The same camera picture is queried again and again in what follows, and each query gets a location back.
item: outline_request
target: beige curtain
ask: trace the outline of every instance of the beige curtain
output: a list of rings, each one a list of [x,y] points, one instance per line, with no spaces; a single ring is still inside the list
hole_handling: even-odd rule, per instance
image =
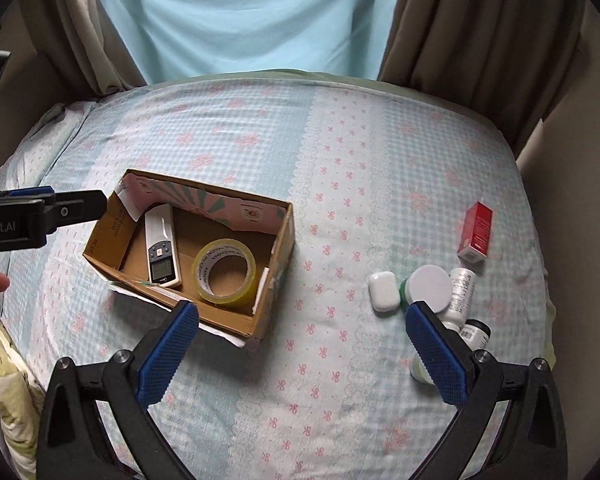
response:
[[[97,0],[20,0],[27,30],[76,98],[146,83]]]
[[[398,0],[378,79],[481,113],[515,153],[569,72],[584,0]]]

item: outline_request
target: bed sheet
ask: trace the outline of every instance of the bed sheet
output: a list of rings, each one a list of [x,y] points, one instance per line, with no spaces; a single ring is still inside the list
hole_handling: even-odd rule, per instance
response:
[[[542,355],[546,295],[532,216],[512,153],[485,121],[375,89],[266,78],[137,89],[81,106],[49,123],[70,133],[43,150],[48,168],[36,184],[109,194],[126,168],[141,168],[296,206],[296,247],[260,349],[200,333],[150,408],[197,478],[407,478],[454,409],[411,379],[404,320],[373,313],[365,279],[457,266],[476,200],[495,216],[471,315],[492,327],[498,359]],[[16,153],[0,187],[22,165]],[[111,292],[87,264],[92,227],[60,229],[7,262],[2,320],[43,384],[60,356],[108,358],[164,317]],[[107,411],[104,421],[131,462]],[[495,428],[494,419],[488,438]],[[487,440],[467,473],[486,451]]]

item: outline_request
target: red box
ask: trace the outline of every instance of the red box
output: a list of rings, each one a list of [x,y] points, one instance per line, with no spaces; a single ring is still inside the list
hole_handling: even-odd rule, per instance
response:
[[[462,238],[458,247],[460,258],[474,264],[487,257],[492,218],[493,211],[482,202],[476,202],[466,212]]]

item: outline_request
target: light blue curtain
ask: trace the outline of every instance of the light blue curtain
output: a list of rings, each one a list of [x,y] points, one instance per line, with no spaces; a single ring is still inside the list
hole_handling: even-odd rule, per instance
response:
[[[150,84],[295,68],[376,79],[396,0],[100,0]]]

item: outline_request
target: pill bottle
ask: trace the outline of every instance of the pill bottle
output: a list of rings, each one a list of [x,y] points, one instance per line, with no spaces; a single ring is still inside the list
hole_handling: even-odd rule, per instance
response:
[[[484,350],[491,337],[491,329],[477,319],[467,319],[460,331],[460,337],[472,350]]]
[[[458,267],[449,273],[452,283],[451,301],[445,310],[438,314],[442,321],[450,321],[464,326],[469,317],[469,307],[474,296],[475,272]]]
[[[400,285],[403,309],[416,301],[425,301],[435,313],[442,312],[451,301],[451,277],[436,265],[424,265],[414,270]]]
[[[443,321],[442,324],[449,330],[453,330],[454,332],[460,332],[458,326],[454,325],[453,323]],[[411,373],[411,377],[413,377],[417,381],[420,381],[421,383],[425,384],[433,384],[433,380],[431,379],[429,372],[427,372],[427,369],[425,368],[425,365],[418,354],[416,354],[411,360],[411,363],[409,364],[409,371]]]

